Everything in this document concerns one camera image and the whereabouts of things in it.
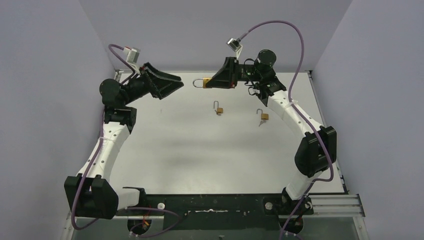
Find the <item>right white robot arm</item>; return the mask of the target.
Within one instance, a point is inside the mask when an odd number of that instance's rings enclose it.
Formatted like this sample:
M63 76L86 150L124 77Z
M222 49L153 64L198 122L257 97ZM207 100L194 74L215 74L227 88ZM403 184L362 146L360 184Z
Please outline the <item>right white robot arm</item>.
M315 182L333 180L337 132L314 120L292 98L290 89L278 79L274 70L276 60L276 54L269 49L261 50L252 64L241 64L236 57L226 57L214 76L203 78L202 88L233 89L239 82L244 82L254 90L254 96L299 137L294 156L296 170L281 194L282 209L292 214L304 206L307 193Z

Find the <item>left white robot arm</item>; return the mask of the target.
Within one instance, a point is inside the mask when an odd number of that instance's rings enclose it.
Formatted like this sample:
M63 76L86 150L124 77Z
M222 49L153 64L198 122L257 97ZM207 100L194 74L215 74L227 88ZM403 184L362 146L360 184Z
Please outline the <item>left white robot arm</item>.
M183 86L181 77L160 71L148 62L125 83L112 78L101 82L104 109L99 138L84 166L64 182L73 217L109 220L124 208L137 214L147 209L148 199L140 188L114 189L110 184L120 150L136 124L137 109L129 104L145 95L162 100Z

